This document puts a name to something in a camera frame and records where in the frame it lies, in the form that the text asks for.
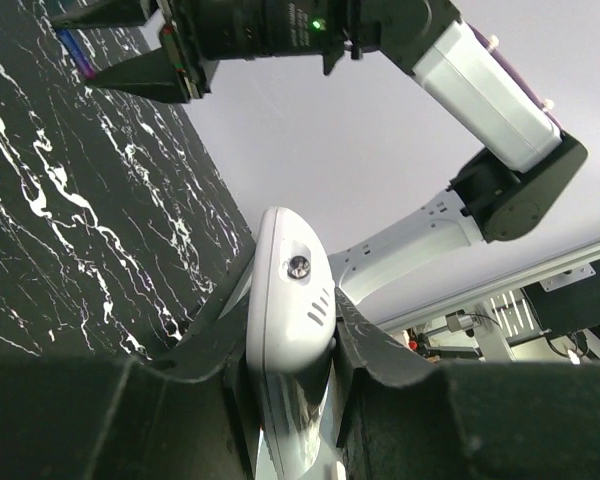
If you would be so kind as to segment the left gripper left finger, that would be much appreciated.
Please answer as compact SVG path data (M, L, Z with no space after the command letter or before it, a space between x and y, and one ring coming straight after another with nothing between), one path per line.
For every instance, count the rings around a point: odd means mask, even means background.
M0 479L251 479L248 245L162 357L0 358Z

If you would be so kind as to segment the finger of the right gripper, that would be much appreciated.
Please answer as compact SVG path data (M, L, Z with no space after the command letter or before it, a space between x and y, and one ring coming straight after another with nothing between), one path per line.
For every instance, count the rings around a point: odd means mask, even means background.
M159 9L156 0L101 0L53 17L55 29L93 30L140 27Z

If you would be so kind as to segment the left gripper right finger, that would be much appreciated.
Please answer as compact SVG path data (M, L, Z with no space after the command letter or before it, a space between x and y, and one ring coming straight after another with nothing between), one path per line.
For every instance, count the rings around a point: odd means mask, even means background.
M349 478L600 479L600 363L432 363L335 298Z

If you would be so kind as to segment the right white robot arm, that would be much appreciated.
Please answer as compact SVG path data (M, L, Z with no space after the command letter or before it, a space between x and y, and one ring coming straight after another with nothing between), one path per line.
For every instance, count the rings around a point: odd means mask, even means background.
M264 205L367 220L391 188L449 175L430 202L331 257L352 300L446 252L527 235L586 160L449 1L95 1L51 24L70 45L75 31L155 14L159 47L86 83L186 104L224 62L280 61L242 81L259 106L245 136L269 149L251 176Z

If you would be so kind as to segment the dark blue battery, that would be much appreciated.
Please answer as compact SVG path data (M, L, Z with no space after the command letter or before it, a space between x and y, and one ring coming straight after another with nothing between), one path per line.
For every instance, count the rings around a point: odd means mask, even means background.
M91 66L91 63L88 60L88 58L82 52L82 49L81 49L78 41L73 36L73 34L69 30L65 30L65 29L57 29L55 31L55 33L56 33L56 36L58 37L58 39L60 40L60 42L63 44L63 46L67 50L67 52L69 53L69 55L71 56L72 60L74 61L75 65L76 65L77 69L80 71L80 73L86 79L94 78L96 75L96 72L94 71L93 67Z

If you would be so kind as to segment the white remote control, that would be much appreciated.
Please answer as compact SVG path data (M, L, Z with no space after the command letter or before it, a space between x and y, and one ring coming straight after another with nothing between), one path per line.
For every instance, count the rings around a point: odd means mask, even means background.
M299 479L320 450L336 328L328 255L296 212L263 214L254 256L246 361L276 475Z

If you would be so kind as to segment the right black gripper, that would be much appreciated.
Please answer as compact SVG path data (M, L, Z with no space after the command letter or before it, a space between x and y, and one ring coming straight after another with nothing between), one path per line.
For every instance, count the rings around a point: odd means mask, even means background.
M111 65L85 84L165 104L211 92L219 63L319 56L328 76L345 52L344 1L160 1L160 48Z

